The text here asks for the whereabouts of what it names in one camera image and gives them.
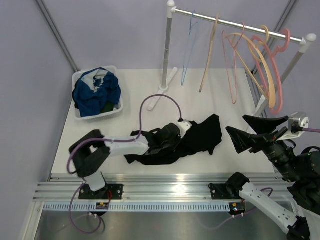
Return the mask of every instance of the blue clothing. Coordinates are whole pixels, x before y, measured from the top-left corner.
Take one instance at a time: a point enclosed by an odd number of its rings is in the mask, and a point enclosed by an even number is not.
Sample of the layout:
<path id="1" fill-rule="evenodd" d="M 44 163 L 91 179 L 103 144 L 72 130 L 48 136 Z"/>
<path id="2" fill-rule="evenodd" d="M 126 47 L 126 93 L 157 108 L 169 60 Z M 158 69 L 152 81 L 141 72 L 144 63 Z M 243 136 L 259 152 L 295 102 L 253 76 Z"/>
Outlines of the blue clothing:
<path id="1" fill-rule="evenodd" d="M 82 74 L 76 83 L 73 99 L 83 118 L 99 115 L 107 102 L 118 105 L 120 95 L 118 78 L 99 67 Z"/>

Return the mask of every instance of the white tabletop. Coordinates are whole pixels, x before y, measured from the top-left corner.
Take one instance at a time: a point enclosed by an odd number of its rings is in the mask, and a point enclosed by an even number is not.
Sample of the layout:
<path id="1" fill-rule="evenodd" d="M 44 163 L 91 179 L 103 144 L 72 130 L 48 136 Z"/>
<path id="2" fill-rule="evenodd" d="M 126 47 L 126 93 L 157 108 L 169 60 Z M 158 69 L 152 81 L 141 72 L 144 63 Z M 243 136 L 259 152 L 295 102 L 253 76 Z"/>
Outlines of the white tabletop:
<path id="1" fill-rule="evenodd" d="M 220 116 L 222 142 L 214 149 L 213 155 L 209 155 L 208 152 L 199 152 L 180 158 L 176 163 L 159 166 L 145 166 L 136 161 L 128 164 L 124 156 L 116 156 L 108 158 L 100 170 L 105 174 L 130 175 L 274 173 L 272 164 L 263 153 L 251 154 L 246 151 L 237 154 L 225 129 L 227 126 L 232 126 L 245 131 L 248 125 L 242 116 L 250 115 L 255 110 L 245 71 L 238 70 L 238 100 L 234 105 L 231 101 L 226 70 L 210 69 L 204 89 L 199 93 L 203 73 L 204 69 L 188 69 L 185 83 L 181 86 L 182 70 L 178 70 L 166 94 L 179 103 L 182 117 L 186 120 L 201 123 L 212 114 Z M 104 136 L 118 137 L 129 136 L 132 131 L 138 130 L 141 102 L 146 97 L 157 93 L 161 74 L 160 69 L 119 70 L 118 78 L 124 108 L 122 114 L 116 118 L 96 121 L 75 120 L 72 102 L 52 173 L 67 173 L 69 147 L 90 131 L 99 129 Z M 179 119 L 178 109 L 169 99 L 162 98 L 152 112 L 147 110 L 147 106 L 148 104 L 144 106 L 142 112 L 144 131 L 162 128 Z"/>

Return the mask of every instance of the white plastic basket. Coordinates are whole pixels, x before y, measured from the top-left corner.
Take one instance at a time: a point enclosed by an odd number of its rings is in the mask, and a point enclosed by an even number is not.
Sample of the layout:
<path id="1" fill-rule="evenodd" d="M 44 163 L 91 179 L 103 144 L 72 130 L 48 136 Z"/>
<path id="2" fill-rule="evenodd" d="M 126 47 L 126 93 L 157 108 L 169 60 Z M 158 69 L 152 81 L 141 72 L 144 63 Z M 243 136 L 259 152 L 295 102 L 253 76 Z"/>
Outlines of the white plastic basket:
<path id="1" fill-rule="evenodd" d="M 102 66 L 102 68 L 108 70 L 109 72 L 113 73 L 116 77 L 118 77 L 117 68 L 115 66 Z M 89 70 L 77 71 L 76 73 L 74 73 L 72 75 L 72 92 L 75 90 L 76 82 L 79 80 L 81 75 L 87 71 L 89 71 Z M 75 108 L 74 101 L 72 101 L 72 107 L 74 108 L 74 118 L 76 120 L 90 120 L 90 119 L 96 119 L 96 118 L 101 118 L 101 117 L 111 119 L 111 118 L 117 117 L 119 115 L 119 113 L 124 109 L 124 103 L 122 100 L 122 96 L 120 96 L 119 105 L 114 106 L 116 108 L 116 110 L 101 113 L 101 114 L 95 115 L 95 116 L 85 116 L 85 117 L 80 116 L 80 111 L 79 111 L 79 109 Z"/>

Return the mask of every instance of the white wall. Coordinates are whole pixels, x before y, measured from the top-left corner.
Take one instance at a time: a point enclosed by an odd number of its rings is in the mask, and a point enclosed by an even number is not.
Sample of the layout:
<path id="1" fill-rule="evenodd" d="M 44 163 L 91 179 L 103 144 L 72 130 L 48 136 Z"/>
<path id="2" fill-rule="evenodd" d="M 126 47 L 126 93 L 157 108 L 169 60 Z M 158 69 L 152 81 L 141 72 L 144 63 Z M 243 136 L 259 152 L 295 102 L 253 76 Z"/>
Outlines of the white wall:
<path id="1" fill-rule="evenodd" d="M 73 59 L 81 69 L 114 65 L 119 69 L 163 67 L 167 0 L 44 0 Z M 178 8 L 274 29 L 288 0 L 176 0 Z M 181 68 L 190 18 L 176 14 L 172 23 L 169 67 Z M 190 68 L 205 68 L 213 23 L 201 21 Z M 212 57 L 213 68 L 225 68 L 220 25 Z M 253 63 L 246 44 L 239 46 Z"/>
<path id="2" fill-rule="evenodd" d="M 71 68 L 32 0 L 0 1 L 0 233 L 17 240 L 56 154 Z"/>
<path id="3" fill-rule="evenodd" d="M 320 129 L 320 1 L 299 1 L 286 28 L 295 36 L 303 37 L 314 33 L 316 42 L 300 59 L 291 74 L 283 84 L 283 110 L 278 115 L 290 115 L 296 111 L 306 112 L 310 119 L 310 128 Z M 299 47 L 295 44 L 277 55 L 280 73 L 283 73 Z M 294 140 L 297 143 L 296 154 L 309 146 L 320 147 L 319 133 L 304 133 L 302 137 Z"/>

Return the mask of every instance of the black cloth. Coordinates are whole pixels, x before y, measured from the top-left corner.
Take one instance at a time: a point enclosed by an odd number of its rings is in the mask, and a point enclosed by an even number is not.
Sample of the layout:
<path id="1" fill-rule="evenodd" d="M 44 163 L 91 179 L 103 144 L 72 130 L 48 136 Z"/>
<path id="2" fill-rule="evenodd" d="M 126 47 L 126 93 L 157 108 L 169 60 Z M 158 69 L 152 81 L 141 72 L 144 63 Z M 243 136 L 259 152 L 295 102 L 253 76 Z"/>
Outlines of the black cloth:
<path id="1" fill-rule="evenodd" d="M 213 114 L 200 124 L 195 121 L 190 121 L 190 123 L 192 127 L 175 149 L 165 148 L 154 155 L 125 155 L 127 162 L 129 164 L 138 161 L 143 165 L 169 165 L 180 158 L 198 152 L 208 151 L 212 155 L 215 147 L 222 141 L 219 116 Z M 136 136 L 138 133 L 139 131 L 133 131 L 131 136 Z"/>

